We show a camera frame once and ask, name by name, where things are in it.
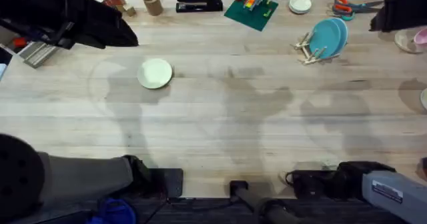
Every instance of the wooden tabletop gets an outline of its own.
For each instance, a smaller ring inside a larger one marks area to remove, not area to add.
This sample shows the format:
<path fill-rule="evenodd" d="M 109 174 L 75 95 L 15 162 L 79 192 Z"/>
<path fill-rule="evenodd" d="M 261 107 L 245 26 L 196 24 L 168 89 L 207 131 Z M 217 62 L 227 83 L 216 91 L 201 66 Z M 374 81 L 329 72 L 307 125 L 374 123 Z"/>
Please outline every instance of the wooden tabletop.
<path fill-rule="evenodd" d="M 290 44 L 328 17 L 333 0 L 312 0 L 306 15 L 274 0 L 262 32 L 221 12 L 177 14 L 176 0 L 162 0 L 159 17 L 127 1 L 137 9 L 125 20 L 139 47 L 76 45 L 38 69 L 14 58 L 0 82 L 0 132 L 52 155 L 130 154 L 148 167 L 181 167 L 186 197 L 225 197 L 233 179 L 262 195 L 289 195 L 280 173 L 349 160 L 380 161 L 420 180 L 427 58 L 399 50 L 393 33 L 369 32 L 374 14 L 347 22 L 339 58 L 303 66 Z M 157 57 L 173 65 L 174 78 L 150 91 L 136 73 Z"/>

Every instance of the stapler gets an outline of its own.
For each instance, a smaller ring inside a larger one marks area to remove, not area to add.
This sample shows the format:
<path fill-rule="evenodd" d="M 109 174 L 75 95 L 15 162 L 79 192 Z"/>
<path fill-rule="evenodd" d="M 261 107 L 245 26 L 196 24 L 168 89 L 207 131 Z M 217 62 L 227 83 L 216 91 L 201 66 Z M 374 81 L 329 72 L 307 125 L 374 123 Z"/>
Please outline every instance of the stapler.
<path fill-rule="evenodd" d="M 221 0 L 177 0 L 176 12 L 203 12 L 203 11 L 222 11 Z"/>

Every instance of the blue plate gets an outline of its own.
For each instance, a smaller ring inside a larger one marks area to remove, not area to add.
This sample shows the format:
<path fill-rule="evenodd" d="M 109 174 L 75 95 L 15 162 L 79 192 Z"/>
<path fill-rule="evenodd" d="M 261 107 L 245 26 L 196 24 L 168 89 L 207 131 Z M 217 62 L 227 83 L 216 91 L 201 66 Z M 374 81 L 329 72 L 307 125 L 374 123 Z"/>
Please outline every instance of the blue plate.
<path fill-rule="evenodd" d="M 340 18 L 332 18 L 332 20 L 338 25 L 338 27 L 340 28 L 340 33 L 341 33 L 340 44 L 338 45 L 338 48 L 336 49 L 336 51 L 334 52 L 334 54 L 332 54 L 332 55 L 337 55 L 337 54 L 341 53 L 342 49 L 347 44 L 348 28 L 347 28 L 346 22 L 343 21 L 342 19 L 340 19 Z"/>
<path fill-rule="evenodd" d="M 313 37 L 310 40 L 310 51 L 313 53 L 316 49 L 321 50 L 327 47 L 320 55 L 320 58 L 327 58 L 334 54 L 341 41 L 340 28 L 332 18 L 320 21 L 313 28 Z"/>

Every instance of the wooden cup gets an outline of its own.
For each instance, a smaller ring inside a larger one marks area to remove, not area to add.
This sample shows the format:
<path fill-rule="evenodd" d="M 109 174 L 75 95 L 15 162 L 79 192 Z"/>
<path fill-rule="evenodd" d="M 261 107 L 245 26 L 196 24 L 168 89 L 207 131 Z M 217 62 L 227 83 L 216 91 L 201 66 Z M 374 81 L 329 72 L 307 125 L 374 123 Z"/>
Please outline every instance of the wooden cup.
<path fill-rule="evenodd" d="M 163 12 L 163 7 L 161 6 L 160 0 L 144 0 L 144 3 L 150 15 L 156 16 Z"/>

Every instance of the cable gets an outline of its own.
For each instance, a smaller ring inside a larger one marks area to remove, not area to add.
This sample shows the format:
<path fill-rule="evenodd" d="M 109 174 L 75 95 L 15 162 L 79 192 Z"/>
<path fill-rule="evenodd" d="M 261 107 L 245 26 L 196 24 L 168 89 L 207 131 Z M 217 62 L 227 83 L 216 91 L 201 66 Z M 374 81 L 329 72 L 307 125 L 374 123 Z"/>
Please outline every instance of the cable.
<path fill-rule="evenodd" d="M 196 198 L 193 198 L 191 200 L 191 203 L 187 204 L 187 206 L 192 206 L 194 201 L 196 201 Z M 214 206 L 214 207 L 201 207 L 201 208 L 185 208 L 185 207 L 178 207 L 176 205 L 174 205 L 169 199 L 166 199 L 166 201 L 164 201 L 162 204 L 160 204 L 154 211 L 153 213 L 147 218 L 147 220 L 145 220 L 145 222 L 143 222 L 143 224 L 148 224 L 153 217 L 161 210 L 165 207 L 166 204 L 170 205 L 172 208 L 179 210 L 179 211 L 193 211 L 193 212 L 202 212 L 202 211 L 211 211 L 211 210 L 217 210 L 217 209 L 225 209 L 228 207 L 231 207 L 232 205 L 239 203 L 239 201 L 231 201 L 228 200 L 229 203 L 223 204 L 223 205 L 218 205 L 218 206 Z"/>
<path fill-rule="evenodd" d="M 153 213 L 147 218 L 147 220 L 145 220 L 145 222 L 143 224 L 147 224 L 151 221 L 151 219 L 153 219 L 153 217 L 155 216 L 155 214 L 157 214 L 157 212 L 159 212 L 167 203 L 167 200 L 164 201 L 162 204 L 160 204 L 154 211 Z"/>
<path fill-rule="evenodd" d="M 187 207 L 179 207 L 177 205 L 174 205 L 172 202 L 169 201 L 169 204 L 172 206 L 172 208 L 180 210 L 180 211 L 193 211 L 193 212 L 203 212 L 203 211 L 211 211 L 211 210 L 218 210 L 218 209 L 225 209 L 228 207 L 231 207 L 232 205 L 235 205 L 236 203 L 239 203 L 239 201 L 231 201 L 228 200 L 228 203 L 226 204 L 222 204 L 222 205 L 218 205 L 218 206 L 213 206 L 213 207 L 200 207 L 200 208 L 193 208 L 191 207 L 193 205 L 193 202 L 196 200 L 196 198 L 193 198 L 191 200 L 190 204 L 187 204 Z"/>

